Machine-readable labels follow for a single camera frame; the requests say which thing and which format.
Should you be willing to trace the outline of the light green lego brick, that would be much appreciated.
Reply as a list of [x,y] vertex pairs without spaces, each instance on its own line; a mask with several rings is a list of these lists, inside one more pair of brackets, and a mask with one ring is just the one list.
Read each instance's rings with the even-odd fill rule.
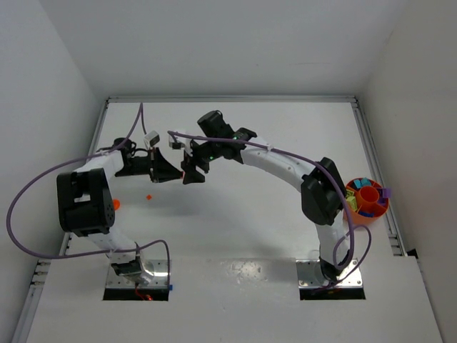
[[352,211],[356,212],[358,210],[355,192],[350,189],[346,190],[346,202],[348,203]]

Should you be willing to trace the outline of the large teal lego brick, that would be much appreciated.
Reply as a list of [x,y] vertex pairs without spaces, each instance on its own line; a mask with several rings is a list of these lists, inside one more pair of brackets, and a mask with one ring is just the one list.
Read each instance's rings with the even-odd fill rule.
[[366,177],[353,180],[354,189],[359,190],[359,189],[362,189],[363,187],[371,187],[371,186],[372,186],[371,180]]

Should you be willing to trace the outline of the blue arch lego piece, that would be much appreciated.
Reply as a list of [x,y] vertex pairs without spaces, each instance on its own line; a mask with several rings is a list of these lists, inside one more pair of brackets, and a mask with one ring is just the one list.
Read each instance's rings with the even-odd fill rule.
[[374,217],[374,213],[372,213],[372,212],[360,211],[358,214],[360,214],[362,217],[368,217],[368,218],[373,218]]

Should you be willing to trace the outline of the purple stepped lego brick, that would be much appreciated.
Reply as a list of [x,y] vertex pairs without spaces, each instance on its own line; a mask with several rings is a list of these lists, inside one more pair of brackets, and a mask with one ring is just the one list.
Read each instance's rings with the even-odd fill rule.
[[381,199],[390,199],[391,198],[391,189],[390,188],[377,188],[379,196]]

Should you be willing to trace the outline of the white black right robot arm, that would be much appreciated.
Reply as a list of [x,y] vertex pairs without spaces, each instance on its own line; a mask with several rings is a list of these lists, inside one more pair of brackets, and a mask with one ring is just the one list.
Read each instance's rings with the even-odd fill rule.
[[197,123],[207,138],[205,142],[169,138],[170,147],[184,150],[184,184],[204,182],[210,162],[220,157],[256,167],[290,184],[301,195],[305,217],[316,226],[321,271],[325,278],[336,281],[351,250],[343,228],[341,197],[346,191],[335,163],[324,157],[318,166],[310,167],[295,157],[268,150],[267,142],[256,132],[233,130],[219,110],[210,111]]

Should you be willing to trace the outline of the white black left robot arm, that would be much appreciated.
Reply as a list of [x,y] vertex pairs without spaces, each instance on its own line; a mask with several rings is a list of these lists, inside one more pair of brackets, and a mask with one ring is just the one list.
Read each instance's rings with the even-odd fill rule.
[[153,183],[180,179],[183,172],[154,146],[159,140],[156,131],[150,132],[142,149],[130,139],[115,139],[112,146],[98,150],[82,167],[56,178],[61,228],[106,250],[116,275],[136,283],[152,280],[153,270],[146,266],[138,244],[114,226],[115,204],[109,180],[141,175],[149,176]]

